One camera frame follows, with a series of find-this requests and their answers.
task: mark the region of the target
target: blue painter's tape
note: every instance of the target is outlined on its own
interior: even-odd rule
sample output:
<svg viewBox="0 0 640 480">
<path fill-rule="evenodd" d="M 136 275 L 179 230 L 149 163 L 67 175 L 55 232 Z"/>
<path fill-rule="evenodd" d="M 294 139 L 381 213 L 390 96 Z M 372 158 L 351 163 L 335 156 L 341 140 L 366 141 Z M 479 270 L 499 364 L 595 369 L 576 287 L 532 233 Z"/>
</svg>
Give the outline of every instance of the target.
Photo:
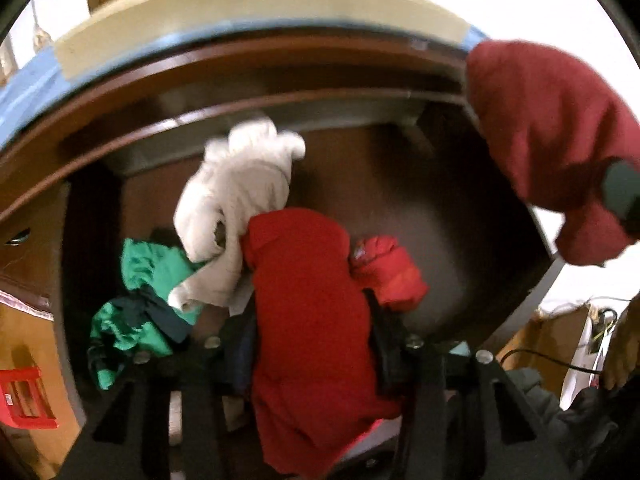
<svg viewBox="0 0 640 480">
<path fill-rule="evenodd" d="M 41 50 L 0 89 L 0 146 L 73 90 L 62 76 L 53 48 Z"/>
<path fill-rule="evenodd" d="M 484 32 L 475 28 L 472 25 L 471 27 L 469 27 L 469 30 L 466 33 L 465 39 L 462 40 L 462 44 L 460 44 L 460 48 L 462 50 L 466 50 L 467 52 L 471 52 L 478 43 L 488 39 L 489 37 Z"/>
</svg>

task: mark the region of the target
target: beige tape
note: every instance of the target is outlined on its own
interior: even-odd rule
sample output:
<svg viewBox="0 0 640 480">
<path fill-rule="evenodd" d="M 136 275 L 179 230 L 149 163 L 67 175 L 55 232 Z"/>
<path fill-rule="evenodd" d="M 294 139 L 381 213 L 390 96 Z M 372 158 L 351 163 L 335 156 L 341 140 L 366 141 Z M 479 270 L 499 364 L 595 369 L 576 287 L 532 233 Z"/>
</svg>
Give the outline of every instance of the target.
<svg viewBox="0 0 640 480">
<path fill-rule="evenodd" d="M 112 0 L 55 44 L 70 79 L 168 34 L 223 20 L 275 18 L 351 20 L 428 35 L 464 39 L 469 25 L 426 0 Z"/>
</svg>

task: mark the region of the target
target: laundry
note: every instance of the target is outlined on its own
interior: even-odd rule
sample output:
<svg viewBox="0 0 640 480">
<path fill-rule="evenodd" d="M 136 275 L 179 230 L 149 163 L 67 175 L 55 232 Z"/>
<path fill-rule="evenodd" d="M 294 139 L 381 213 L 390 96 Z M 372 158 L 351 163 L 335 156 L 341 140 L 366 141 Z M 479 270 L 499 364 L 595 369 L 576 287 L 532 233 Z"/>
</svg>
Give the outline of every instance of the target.
<svg viewBox="0 0 640 480">
<path fill-rule="evenodd" d="M 350 257 L 351 276 L 370 288 L 378 302 L 396 312 L 413 310 L 429 291 L 404 247 L 393 236 L 375 236 L 356 244 Z"/>
<path fill-rule="evenodd" d="M 183 250 L 127 238 L 120 258 L 129 294 L 105 303 L 94 315 L 87 352 L 98 386 L 107 390 L 137 350 L 164 357 L 173 353 L 167 338 L 180 343 L 198 319 L 201 306 L 185 313 L 168 305 L 169 291 L 200 266 Z"/>
<path fill-rule="evenodd" d="M 237 124 L 228 140 L 209 141 L 174 215 L 189 259 L 208 263 L 171 291 L 171 306 L 228 306 L 242 271 L 240 237 L 249 218 L 285 206 L 292 161 L 304 155 L 304 140 L 278 134 L 268 118 Z"/>
<path fill-rule="evenodd" d="M 350 237 L 320 213 L 251 218 L 242 251 L 254 270 L 260 343 L 252 401 L 265 461 L 318 478 L 399 399 L 376 393 L 370 311 L 351 277 Z"/>
<path fill-rule="evenodd" d="M 640 128 L 594 70 L 549 46 L 483 41 L 467 57 L 466 83 L 517 195 L 565 214 L 556 245 L 568 263 L 600 264 L 635 242 L 604 207 L 601 184 L 616 160 L 640 171 Z"/>
</svg>

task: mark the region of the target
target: red jacket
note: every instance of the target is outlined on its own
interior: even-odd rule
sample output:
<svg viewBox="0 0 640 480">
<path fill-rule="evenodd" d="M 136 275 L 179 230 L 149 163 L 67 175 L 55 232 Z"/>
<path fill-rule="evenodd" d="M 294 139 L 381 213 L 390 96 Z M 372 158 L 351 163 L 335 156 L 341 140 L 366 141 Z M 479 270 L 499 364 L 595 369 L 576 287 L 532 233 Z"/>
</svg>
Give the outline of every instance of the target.
<svg viewBox="0 0 640 480">
<path fill-rule="evenodd" d="M 252 401 L 266 463 L 317 478 L 400 402 L 376 394 L 369 306 L 351 278 L 336 222 L 287 208 L 251 218 L 260 346 Z"/>
</svg>

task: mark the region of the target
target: clothing pile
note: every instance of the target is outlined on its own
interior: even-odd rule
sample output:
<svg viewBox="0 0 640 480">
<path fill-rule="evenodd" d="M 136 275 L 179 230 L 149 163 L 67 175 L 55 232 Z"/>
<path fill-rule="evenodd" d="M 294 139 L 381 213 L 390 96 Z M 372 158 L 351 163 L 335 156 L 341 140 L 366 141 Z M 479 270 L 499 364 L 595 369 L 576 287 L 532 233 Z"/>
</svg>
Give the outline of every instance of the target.
<svg viewBox="0 0 640 480">
<path fill-rule="evenodd" d="M 318 478 L 401 411 L 402 399 L 376 391 L 363 290 L 406 312 L 428 288 L 395 238 L 360 240 L 351 251 L 335 221 L 285 208 L 292 163 L 304 155 L 304 140 L 267 118 L 209 141 L 174 215 L 184 250 L 126 240 L 129 293 L 94 317 L 90 361 L 107 389 L 133 351 L 171 354 L 204 304 L 230 306 L 246 263 L 259 334 L 251 398 L 265 461 Z"/>
<path fill-rule="evenodd" d="M 359 244 L 307 209 L 252 218 L 242 252 L 254 270 L 260 344 L 252 401 L 265 461 L 318 478 L 401 399 L 376 392 L 370 311 L 362 290 L 407 311 L 427 291 L 391 237 Z"/>
<path fill-rule="evenodd" d="M 163 357 L 183 343 L 199 309 L 185 313 L 166 302 L 169 291 L 197 269 L 179 248 L 124 241 L 120 272 L 126 295 L 105 303 L 94 315 L 88 350 L 89 369 L 107 390 L 137 350 Z"/>
</svg>

